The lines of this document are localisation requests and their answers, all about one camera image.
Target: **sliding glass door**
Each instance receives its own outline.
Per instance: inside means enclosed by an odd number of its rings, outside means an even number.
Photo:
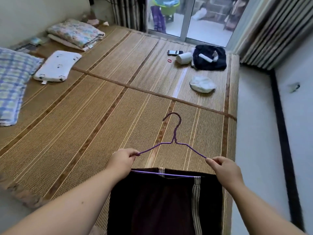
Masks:
[[[148,0],[151,33],[226,47],[249,0]]]

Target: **purple clothes hanger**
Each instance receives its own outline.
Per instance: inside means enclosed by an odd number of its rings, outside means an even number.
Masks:
[[[193,150],[195,153],[199,154],[201,157],[207,158],[206,156],[204,156],[204,155],[202,155],[201,153],[199,153],[199,152],[197,152],[196,150],[194,150],[194,149],[193,149],[192,147],[190,147],[188,144],[182,143],[182,142],[177,142],[177,129],[178,129],[178,127],[180,126],[180,124],[182,123],[182,118],[181,118],[181,116],[180,116],[178,113],[176,113],[176,112],[172,112],[172,113],[167,114],[166,117],[165,117],[162,121],[166,120],[166,119],[167,119],[170,115],[172,115],[172,114],[177,115],[178,118],[179,118],[178,124],[176,125],[176,127],[175,127],[175,129],[174,129],[174,134],[173,134],[172,141],[171,141],[171,142],[161,142],[161,143],[158,143],[157,145],[151,147],[150,149],[145,150],[145,151],[143,151],[143,152],[141,152],[141,153],[138,153],[138,155],[143,154],[143,153],[146,153],[146,152],[149,152],[150,150],[152,150],[152,149],[154,149],[154,148],[156,148],[156,147],[158,147],[158,146],[160,146],[160,145],[162,145],[162,144],[172,144],[173,142],[175,142],[176,144],[179,144],[179,145],[185,145],[185,146],[189,147],[191,150]],[[156,172],[147,172],[147,171],[136,171],[136,170],[132,170],[132,171],[138,172],[138,173],[147,173],[147,174],[171,175],[171,174],[156,173]],[[171,175],[171,176],[193,177],[193,176],[183,176],[183,175]]]

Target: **forearm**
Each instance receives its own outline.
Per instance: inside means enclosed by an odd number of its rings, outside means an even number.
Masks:
[[[86,235],[119,180],[114,171],[105,169],[36,210],[4,234]]]
[[[230,189],[250,235],[304,234],[244,184]]]

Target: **hand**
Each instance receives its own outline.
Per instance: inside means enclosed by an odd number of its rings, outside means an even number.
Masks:
[[[111,155],[105,168],[111,170],[120,181],[130,173],[138,153],[135,149],[119,149]]]
[[[233,188],[244,185],[240,167],[228,158],[207,158],[206,163],[215,171],[218,181],[230,193]]]

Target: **white crumpled tissue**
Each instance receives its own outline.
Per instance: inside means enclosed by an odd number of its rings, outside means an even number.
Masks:
[[[209,93],[216,88],[215,83],[206,76],[195,75],[189,82],[190,87],[201,93]]]

